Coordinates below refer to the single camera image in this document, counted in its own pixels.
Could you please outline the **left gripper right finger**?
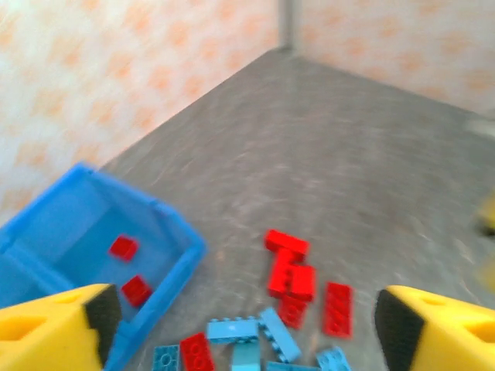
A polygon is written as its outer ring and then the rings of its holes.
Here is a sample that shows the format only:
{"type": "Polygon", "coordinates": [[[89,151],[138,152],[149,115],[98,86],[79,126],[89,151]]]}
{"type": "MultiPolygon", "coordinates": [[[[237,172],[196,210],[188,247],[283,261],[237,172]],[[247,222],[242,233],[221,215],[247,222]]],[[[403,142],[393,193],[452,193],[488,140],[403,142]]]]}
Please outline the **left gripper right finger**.
{"type": "Polygon", "coordinates": [[[374,324],[389,370],[494,369],[494,310],[401,285],[377,295],[374,324]]]}

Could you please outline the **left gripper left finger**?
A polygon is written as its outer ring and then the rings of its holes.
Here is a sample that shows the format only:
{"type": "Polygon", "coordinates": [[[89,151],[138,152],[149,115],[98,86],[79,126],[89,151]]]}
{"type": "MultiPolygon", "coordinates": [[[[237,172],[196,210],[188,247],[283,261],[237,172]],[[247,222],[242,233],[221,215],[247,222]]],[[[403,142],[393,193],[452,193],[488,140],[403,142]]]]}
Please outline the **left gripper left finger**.
{"type": "Polygon", "coordinates": [[[121,319],[113,284],[90,284],[3,308],[1,369],[102,370],[121,319]]]}

